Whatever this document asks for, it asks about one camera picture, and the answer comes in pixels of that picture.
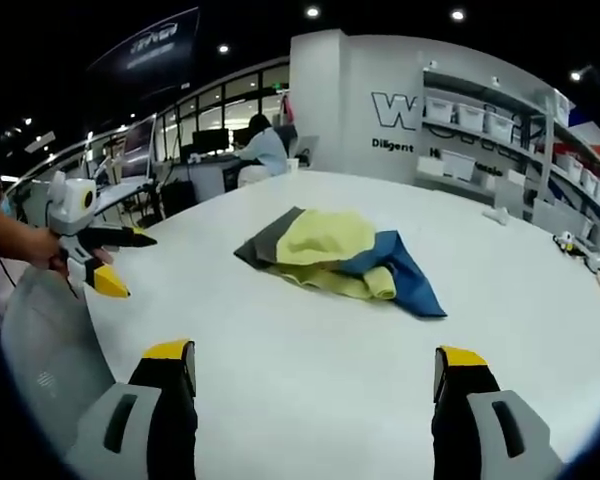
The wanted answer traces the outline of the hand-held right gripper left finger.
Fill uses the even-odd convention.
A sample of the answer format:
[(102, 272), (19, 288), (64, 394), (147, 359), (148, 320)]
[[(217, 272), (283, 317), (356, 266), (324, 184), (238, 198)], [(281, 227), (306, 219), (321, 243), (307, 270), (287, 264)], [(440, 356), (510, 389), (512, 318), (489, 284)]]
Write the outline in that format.
[(81, 479), (194, 479), (195, 397), (195, 343), (149, 348), (79, 420), (66, 463)]

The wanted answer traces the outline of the person's left hand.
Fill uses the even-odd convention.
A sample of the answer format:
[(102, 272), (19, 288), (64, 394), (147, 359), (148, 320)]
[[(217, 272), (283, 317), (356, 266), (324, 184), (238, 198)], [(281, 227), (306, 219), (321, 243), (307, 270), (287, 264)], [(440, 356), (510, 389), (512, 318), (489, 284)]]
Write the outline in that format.
[(7, 216), (0, 208), (0, 256), (56, 271), (67, 278), (58, 238), (48, 228), (31, 227)]

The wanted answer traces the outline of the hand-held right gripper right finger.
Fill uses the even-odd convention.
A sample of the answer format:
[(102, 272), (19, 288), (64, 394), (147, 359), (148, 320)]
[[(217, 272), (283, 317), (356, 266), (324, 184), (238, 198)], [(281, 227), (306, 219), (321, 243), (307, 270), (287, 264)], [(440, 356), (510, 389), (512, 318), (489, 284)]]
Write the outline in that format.
[(436, 348), (433, 403), (435, 479), (554, 479), (563, 469), (547, 423), (477, 353)]

